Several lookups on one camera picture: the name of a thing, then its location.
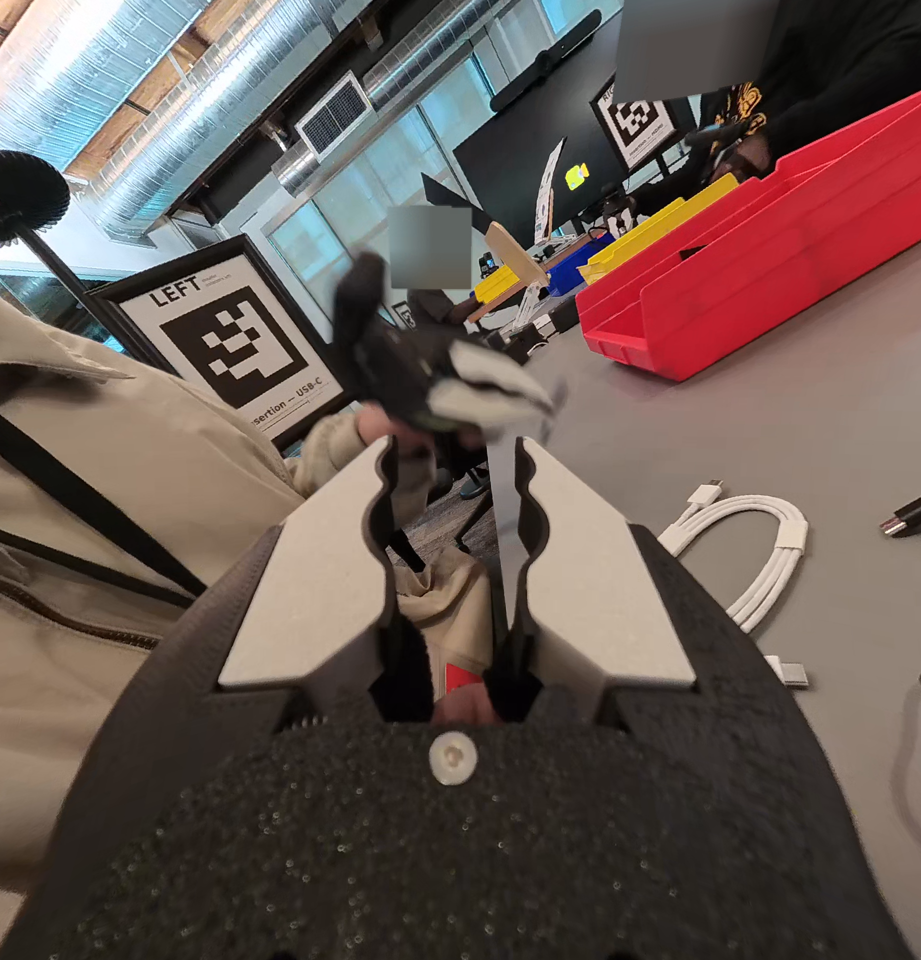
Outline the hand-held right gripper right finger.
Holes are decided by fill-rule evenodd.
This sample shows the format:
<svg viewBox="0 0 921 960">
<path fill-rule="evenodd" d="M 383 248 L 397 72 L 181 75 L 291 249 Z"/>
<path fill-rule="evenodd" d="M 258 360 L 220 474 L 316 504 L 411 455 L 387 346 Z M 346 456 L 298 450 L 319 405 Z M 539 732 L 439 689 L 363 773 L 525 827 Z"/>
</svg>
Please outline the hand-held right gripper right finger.
<svg viewBox="0 0 921 960">
<path fill-rule="evenodd" d="M 505 722 L 560 688 L 594 721 L 616 689 L 692 690 L 697 675 L 632 525 L 537 440 L 514 445 L 526 556 L 513 619 L 484 681 Z"/>
</svg>

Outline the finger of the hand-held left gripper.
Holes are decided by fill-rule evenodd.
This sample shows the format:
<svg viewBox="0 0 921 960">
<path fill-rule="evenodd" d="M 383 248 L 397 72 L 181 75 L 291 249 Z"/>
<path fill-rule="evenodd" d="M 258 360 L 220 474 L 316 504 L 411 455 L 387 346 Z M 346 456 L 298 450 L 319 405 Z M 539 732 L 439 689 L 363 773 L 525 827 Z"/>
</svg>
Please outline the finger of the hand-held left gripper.
<svg viewBox="0 0 921 960">
<path fill-rule="evenodd" d="M 511 383 L 473 383 L 445 379 L 429 391 L 430 414 L 444 422 L 496 432 L 533 417 L 550 420 L 566 401 L 566 391 L 553 391 L 531 378 Z"/>
<path fill-rule="evenodd" d="M 503 392 L 540 392 L 541 385 L 502 351 L 471 340 L 454 340 L 447 349 L 454 376 L 464 383 Z"/>
</svg>

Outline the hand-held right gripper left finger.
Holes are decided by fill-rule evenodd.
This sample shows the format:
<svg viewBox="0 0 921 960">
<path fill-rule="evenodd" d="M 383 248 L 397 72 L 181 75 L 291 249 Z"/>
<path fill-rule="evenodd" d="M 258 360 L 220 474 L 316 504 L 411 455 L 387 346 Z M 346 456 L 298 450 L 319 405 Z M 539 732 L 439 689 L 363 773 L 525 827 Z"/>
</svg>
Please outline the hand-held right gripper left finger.
<svg viewBox="0 0 921 960">
<path fill-rule="evenodd" d="M 382 437 L 283 522 L 220 691 L 286 691 L 322 717 L 364 695 L 386 721 L 431 719 L 429 654 L 398 606 L 387 552 L 397 479 L 397 440 Z"/>
</svg>

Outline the red plastic bin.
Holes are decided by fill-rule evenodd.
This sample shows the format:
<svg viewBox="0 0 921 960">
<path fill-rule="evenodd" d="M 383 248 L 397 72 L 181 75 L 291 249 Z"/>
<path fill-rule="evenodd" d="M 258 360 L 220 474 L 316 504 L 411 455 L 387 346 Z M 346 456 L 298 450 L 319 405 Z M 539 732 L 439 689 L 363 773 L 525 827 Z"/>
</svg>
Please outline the red plastic bin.
<svg viewBox="0 0 921 960">
<path fill-rule="evenodd" d="M 921 91 L 781 157 L 575 298 L 588 349 L 681 382 L 921 242 Z"/>
</svg>

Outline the person's left forearm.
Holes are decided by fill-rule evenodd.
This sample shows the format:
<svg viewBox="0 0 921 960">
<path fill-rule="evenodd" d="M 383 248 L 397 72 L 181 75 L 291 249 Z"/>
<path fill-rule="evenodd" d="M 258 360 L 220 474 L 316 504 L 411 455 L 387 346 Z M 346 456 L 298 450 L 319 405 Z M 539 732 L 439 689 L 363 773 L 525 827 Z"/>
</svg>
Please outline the person's left forearm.
<svg viewBox="0 0 921 960">
<path fill-rule="evenodd" d="M 300 498 L 317 493 L 373 444 L 362 434 L 362 415 L 368 412 L 361 407 L 326 416 L 310 430 L 299 453 L 285 459 L 290 484 Z"/>
</svg>

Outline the person's left hand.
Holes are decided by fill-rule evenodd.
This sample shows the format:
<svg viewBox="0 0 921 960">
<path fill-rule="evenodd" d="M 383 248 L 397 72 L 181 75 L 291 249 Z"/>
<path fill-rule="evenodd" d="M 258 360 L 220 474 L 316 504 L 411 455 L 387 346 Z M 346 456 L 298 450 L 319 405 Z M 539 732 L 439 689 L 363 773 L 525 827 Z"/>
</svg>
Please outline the person's left hand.
<svg viewBox="0 0 921 960">
<path fill-rule="evenodd" d="M 356 413 L 358 436 L 366 447 L 383 438 L 394 438 L 398 453 L 403 457 L 429 451 L 429 435 L 398 419 L 375 402 L 362 404 Z"/>
</svg>

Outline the person's right hand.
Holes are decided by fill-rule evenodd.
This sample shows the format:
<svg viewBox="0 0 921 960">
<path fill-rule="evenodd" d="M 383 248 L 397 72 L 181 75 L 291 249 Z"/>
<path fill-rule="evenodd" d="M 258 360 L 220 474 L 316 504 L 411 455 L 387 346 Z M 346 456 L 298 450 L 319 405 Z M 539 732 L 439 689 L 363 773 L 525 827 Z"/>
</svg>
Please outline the person's right hand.
<svg viewBox="0 0 921 960">
<path fill-rule="evenodd" d="M 460 686 L 435 702 L 430 718 L 434 726 L 496 726 L 502 719 L 487 687 L 478 682 Z"/>
</svg>

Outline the yellow plastic bin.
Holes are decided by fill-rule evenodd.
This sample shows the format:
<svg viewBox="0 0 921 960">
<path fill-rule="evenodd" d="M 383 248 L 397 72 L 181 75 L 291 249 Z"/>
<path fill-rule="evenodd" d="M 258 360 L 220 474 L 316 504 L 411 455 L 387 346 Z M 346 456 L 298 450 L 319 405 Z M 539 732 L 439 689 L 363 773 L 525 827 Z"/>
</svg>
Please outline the yellow plastic bin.
<svg viewBox="0 0 921 960">
<path fill-rule="evenodd" d="M 519 283 L 517 274 L 509 266 L 502 265 L 481 279 L 473 295 L 481 305 L 485 306 L 500 298 L 517 283 Z"/>
<path fill-rule="evenodd" d="M 677 198 L 645 222 L 593 254 L 578 272 L 587 285 L 629 262 L 668 234 L 718 203 L 739 186 L 734 174 L 727 174 L 690 199 Z"/>
</svg>

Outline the small blue bin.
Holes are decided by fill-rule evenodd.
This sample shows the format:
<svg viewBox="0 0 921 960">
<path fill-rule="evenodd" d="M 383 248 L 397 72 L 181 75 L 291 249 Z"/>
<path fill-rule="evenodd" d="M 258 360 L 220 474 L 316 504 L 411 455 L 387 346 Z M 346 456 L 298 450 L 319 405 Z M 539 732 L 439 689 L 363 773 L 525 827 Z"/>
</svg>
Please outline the small blue bin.
<svg viewBox="0 0 921 960">
<path fill-rule="evenodd" d="M 610 246 L 614 240 L 609 232 L 596 237 L 586 236 L 582 242 L 574 244 L 563 257 L 548 265 L 546 273 L 549 296 L 563 297 L 580 286 L 584 282 L 580 268 L 587 266 L 590 258 Z"/>
</svg>

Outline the black white tag sign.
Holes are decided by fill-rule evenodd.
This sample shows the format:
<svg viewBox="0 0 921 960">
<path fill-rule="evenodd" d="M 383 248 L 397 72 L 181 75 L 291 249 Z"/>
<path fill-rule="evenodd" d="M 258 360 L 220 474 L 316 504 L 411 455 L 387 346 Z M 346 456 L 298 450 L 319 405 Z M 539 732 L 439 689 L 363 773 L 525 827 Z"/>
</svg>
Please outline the black white tag sign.
<svg viewBox="0 0 921 960">
<path fill-rule="evenodd" d="M 662 154 L 680 132 L 668 102 L 614 103 L 611 81 L 598 91 L 590 106 L 628 173 L 635 173 Z"/>
<path fill-rule="evenodd" d="M 245 234 L 94 294 L 176 376 L 230 406 L 279 451 L 354 400 L 332 345 Z"/>
</svg>

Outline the black monitor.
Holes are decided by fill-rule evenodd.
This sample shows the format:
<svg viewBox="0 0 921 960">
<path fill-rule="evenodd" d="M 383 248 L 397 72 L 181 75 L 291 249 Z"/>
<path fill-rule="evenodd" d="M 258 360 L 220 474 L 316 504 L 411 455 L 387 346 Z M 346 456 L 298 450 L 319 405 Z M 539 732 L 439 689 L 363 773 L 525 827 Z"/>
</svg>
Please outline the black monitor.
<svg viewBox="0 0 921 960">
<path fill-rule="evenodd" d="M 551 180 L 555 228 L 598 202 L 606 186 L 624 186 L 630 177 L 590 105 L 614 76 L 619 28 L 619 16 L 602 23 L 550 78 L 454 148 L 480 208 L 526 249 L 534 244 L 542 175 L 559 143 Z M 570 191 L 564 175 L 580 163 L 587 165 L 589 178 Z"/>
</svg>

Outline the white framed panel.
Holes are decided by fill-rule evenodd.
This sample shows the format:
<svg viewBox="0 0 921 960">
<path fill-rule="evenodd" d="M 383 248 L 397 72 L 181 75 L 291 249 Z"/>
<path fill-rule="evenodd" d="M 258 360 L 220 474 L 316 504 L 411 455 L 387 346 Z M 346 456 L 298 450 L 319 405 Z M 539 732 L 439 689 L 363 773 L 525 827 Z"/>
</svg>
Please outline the white framed panel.
<svg viewBox="0 0 921 960">
<path fill-rule="evenodd" d="M 321 162 L 376 114 L 367 91 L 349 70 L 294 123 L 294 129 Z"/>
</svg>

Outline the black video bar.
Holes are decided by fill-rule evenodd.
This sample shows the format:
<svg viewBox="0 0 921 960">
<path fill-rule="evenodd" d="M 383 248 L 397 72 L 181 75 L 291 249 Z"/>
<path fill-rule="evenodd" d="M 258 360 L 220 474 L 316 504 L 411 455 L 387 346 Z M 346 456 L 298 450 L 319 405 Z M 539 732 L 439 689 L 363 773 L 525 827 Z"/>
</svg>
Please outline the black video bar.
<svg viewBox="0 0 921 960">
<path fill-rule="evenodd" d="M 591 11 L 561 39 L 539 52 L 530 66 L 491 98 L 491 112 L 501 114 L 529 91 L 546 82 L 564 61 L 596 34 L 602 20 L 599 9 Z"/>
</svg>

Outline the silver spiral duct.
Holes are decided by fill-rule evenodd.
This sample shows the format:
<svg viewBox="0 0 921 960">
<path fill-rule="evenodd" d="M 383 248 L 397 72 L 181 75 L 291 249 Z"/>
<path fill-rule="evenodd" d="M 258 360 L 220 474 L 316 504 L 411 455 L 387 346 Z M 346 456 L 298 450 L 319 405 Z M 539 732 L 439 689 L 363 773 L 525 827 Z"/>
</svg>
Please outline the silver spiral duct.
<svg viewBox="0 0 921 960">
<path fill-rule="evenodd" d="M 292 198 L 316 191 L 381 138 L 447 73 L 469 56 L 514 1 L 440 2 L 355 82 L 370 111 L 328 150 L 297 144 L 271 167 Z"/>
</svg>

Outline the large silver insulated duct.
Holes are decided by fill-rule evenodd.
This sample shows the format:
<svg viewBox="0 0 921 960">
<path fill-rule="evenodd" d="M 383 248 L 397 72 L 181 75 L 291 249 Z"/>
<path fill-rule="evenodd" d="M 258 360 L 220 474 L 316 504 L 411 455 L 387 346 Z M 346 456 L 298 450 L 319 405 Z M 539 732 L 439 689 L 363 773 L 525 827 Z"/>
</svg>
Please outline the large silver insulated duct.
<svg viewBox="0 0 921 960">
<path fill-rule="evenodd" d="M 65 169 L 206 6 L 31 2 L 0 45 L 0 150 Z"/>
</svg>

